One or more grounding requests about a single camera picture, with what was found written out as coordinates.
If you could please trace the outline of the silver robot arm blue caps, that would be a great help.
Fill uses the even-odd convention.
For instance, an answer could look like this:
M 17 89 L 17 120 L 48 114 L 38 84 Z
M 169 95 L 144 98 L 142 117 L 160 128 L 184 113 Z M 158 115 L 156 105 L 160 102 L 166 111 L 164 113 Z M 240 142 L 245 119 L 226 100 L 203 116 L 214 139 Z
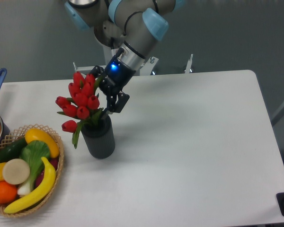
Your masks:
M 151 51 L 166 34 L 169 24 L 163 15 L 185 5 L 184 0 L 68 0 L 64 6 L 73 23 L 82 30 L 108 25 L 113 28 L 109 47 L 117 38 L 116 53 L 105 68 L 95 66 L 91 73 L 100 78 L 106 95 L 102 117 L 120 113 L 129 95 L 123 87 L 147 61 Z

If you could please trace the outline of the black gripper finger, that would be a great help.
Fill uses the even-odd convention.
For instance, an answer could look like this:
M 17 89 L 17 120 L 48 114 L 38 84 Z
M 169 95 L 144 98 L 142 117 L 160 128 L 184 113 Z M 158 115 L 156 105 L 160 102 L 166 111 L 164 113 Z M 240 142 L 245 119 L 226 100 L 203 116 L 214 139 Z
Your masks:
M 101 66 L 94 66 L 93 69 L 89 72 L 90 75 L 93 75 L 95 79 L 103 79 L 106 77 L 105 69 Z
M 119 91 L 117 95 L 107 95 L 107 105 L 106 108 L 102 111 L 100 119 L 105 119 L 110 114 L 121 113 L 129 99 L 130 96 L 123 91 Z

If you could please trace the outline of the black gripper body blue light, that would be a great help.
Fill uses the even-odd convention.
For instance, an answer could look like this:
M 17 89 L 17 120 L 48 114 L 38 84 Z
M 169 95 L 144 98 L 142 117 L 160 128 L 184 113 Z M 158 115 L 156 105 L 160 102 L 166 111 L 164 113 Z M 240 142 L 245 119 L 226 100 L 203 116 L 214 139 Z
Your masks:
M 115 95 L 130 81 L 135 72 L 114 56 L 104 69 L 99 88 L 105 95 Z

